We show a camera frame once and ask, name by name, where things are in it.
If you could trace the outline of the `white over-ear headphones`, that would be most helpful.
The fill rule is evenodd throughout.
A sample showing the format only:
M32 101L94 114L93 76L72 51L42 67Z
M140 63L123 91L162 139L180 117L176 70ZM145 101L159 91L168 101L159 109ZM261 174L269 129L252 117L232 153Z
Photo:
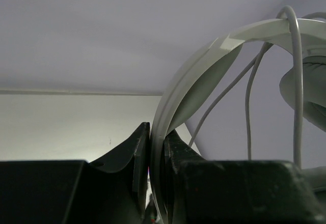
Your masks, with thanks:
M162 185L161 155L166 136L189 119L225 76L243 44L262 41L263 46L243 69L250 74L245 111L250 111L251 88L264 54L274 45L293 57L293 68L281 79L280 93L294 110L293 161L302 165L303 119L325 130L325 13L297 18L284 7L275 19L243 26L199 49L174 75L157 107L151 131L150 180L158 215L167 223Z

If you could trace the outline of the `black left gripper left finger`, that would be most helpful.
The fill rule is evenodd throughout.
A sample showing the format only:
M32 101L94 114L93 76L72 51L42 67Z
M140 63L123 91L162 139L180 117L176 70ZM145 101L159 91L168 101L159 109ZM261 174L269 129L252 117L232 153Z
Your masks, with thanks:
M148 178L150 123L142 122L125 141L90 162L101 172L95 183L97 219L142 219Z

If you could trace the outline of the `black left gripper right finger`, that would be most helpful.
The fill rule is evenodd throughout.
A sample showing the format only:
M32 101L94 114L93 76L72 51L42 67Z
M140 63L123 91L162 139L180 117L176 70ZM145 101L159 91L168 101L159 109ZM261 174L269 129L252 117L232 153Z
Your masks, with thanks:
M168 223L209 223L207 161L174 130L164 140L164 205Z

